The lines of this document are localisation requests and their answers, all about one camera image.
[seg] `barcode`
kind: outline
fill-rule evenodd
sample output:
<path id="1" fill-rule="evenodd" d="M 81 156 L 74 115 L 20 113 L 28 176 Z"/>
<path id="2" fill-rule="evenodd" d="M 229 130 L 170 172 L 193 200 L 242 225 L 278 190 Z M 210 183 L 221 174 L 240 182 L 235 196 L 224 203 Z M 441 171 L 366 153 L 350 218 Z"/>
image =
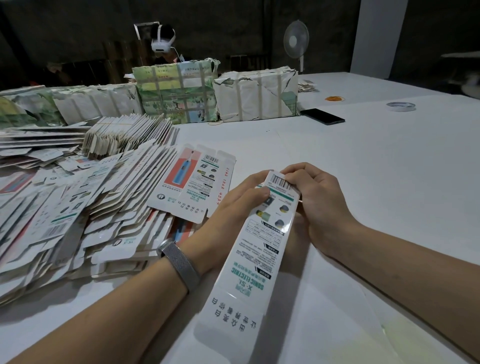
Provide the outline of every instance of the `barcode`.
<path id="1" fill-rule="evenodd" d="M 45 234 L 43 234 L 42 239 L 46 239 L 49 237 L 54 237 L 55 235 L 60 235 L 63 229 L 67 226 L 67 222 L 61 225 L 53 226 L 50 229 L 47 229 Z"/>
<path id="2" fill-rule="evenodd" d="M 270 179 L 270 182 L 271 183 L 274 183 L 274 184 L 278 184 L 280 187 L 283 187 L 287 190 L 289 190 L 291 188 L 291 185 L 290 183 L 288 183 L 287 181 L 285 181 L 283 178 L 280 178 L 276 175 L 273 175 L 272 178 Z"/>
<path id="3" fill-rule="evenodd" d="M 218 163 L 218 158 L 215 158 L 215 157 L 212 157 L 212 156 L 208 156 L 208 155 L 206 155 L 206 154 L 205 154 L 204 159 L 210 160 L 210 161 L 212 161 L 212 162 L 214 162 L 214 163 Z"/>

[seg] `black phone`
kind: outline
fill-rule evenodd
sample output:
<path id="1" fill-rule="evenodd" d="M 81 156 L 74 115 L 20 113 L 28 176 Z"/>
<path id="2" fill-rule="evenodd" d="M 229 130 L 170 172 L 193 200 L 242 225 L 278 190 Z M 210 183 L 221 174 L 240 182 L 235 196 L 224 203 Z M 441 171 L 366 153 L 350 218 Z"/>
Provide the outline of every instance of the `black phone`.
<path id="1" fill-rule="evenodd" d="M 345 122 L 345 119 L 341 117 L 329 114 L 328 112 L 321 111 L 318 109 L 307 109 L 300 111 L 300 115 L 308 116 L 312 119 L 315 119 L 325 125 L 339 124 Z"/>

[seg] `red background print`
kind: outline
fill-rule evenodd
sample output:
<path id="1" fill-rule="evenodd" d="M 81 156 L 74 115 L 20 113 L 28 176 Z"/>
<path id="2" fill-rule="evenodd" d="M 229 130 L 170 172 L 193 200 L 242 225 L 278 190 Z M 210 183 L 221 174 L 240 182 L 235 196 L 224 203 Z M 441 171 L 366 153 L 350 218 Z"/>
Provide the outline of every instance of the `red background print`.
<path id="1" fill-rule="evenodd" d="M 188 179 L 190 178 L 190 176 L 192 175 L 193 171 L 195 170 L 195 168 L 197 167 L 197 162 L 198 160 L 200 159 L 200 155 L 202 153 L 196 151 L 196 150 L 193 150 L 193 149 L 190 149 L 190 148 L 185 148 L 182 153 L 180 154 L 177 162 L 175 162 L 175 165 L 173 166 L 173 169 L 170 171 L 170 173 L 168 174 L 167 178 L 165 178 L 165 183 L 166 184 L 169 184 L 169 185 L 172 185 L 172 186 L 175 186 L 175 187 L 180 187 L 180 188 L 183 188 L 185 187 L 185 185 L 187 184 L 187 181 Z M 173 183 L 173 179 L 175 178 L 175 176 L 177 175 L 178 171 L 180 170 L 180 168 L 182 167 L 183 163 L 188 159 L 190 158 L 190 165 L 187 169 L 187 171 L 185 172 L 185 176 L 183 177 L 183 180 L 182 180 L 182 183 L 181 184 L 176 184 L 176 183 Z"/>

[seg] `hand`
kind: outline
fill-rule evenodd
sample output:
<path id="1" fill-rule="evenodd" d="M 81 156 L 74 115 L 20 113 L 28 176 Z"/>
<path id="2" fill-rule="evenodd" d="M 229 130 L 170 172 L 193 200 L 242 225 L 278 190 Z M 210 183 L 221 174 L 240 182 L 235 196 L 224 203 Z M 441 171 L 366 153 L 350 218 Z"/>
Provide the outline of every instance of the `hand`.
<path id="1" fill-rule="evenodd" d="M 341 239 L 341 234 L 360 224 L 350 213 L 338 180 L 305 162 L 292 164 L 281 173 L 302 194 L 303 211 L 313 245 L 334 256 L 335 243 Z"/>
<path id="2" fill-rule="evenodd" d="M 267 170 L 252 174 L 227 193 L 212 217 L 182 244 L 199 273 L 225 261 L 250 211 L 270 195 L 268 187 L 255 188 L 267 174 Z"/>

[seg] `white table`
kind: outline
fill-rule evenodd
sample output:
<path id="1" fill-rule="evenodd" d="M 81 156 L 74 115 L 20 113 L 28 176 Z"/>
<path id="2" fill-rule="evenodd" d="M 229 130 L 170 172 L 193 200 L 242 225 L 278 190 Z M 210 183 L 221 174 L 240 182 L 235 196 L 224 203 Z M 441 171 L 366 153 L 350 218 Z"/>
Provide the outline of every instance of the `white table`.
<path id="1" fill-rule="evenodd" d="M 480 264 L 480 101 L 348 73 L 304 77 L 316 82 L 320 93 L 300 94 L 302 106 L 322 108 L 346 123 L 324 126 L 295 117 L 190 124 L 181 127 L 179 142 L 236 155 L 231 187 L 259 170 L 310 162 L 338 177 L 362 223 Z M 345 101 L 324 101 L 327 96 Z M 415 103 L 417 110 L 386 109 L 386 102 L 399 100 Z M 303 246 L 308 251 L 284 259 L 252 363 L 468 362 L 417 320 Z M 226 363 L 192 334 L 194 313 L 214 279 L 207 277 L 184 302 L 145 362 Z M 0 308 L 0 363 L 121 281 L 59 283 L 53 291 Z"/>

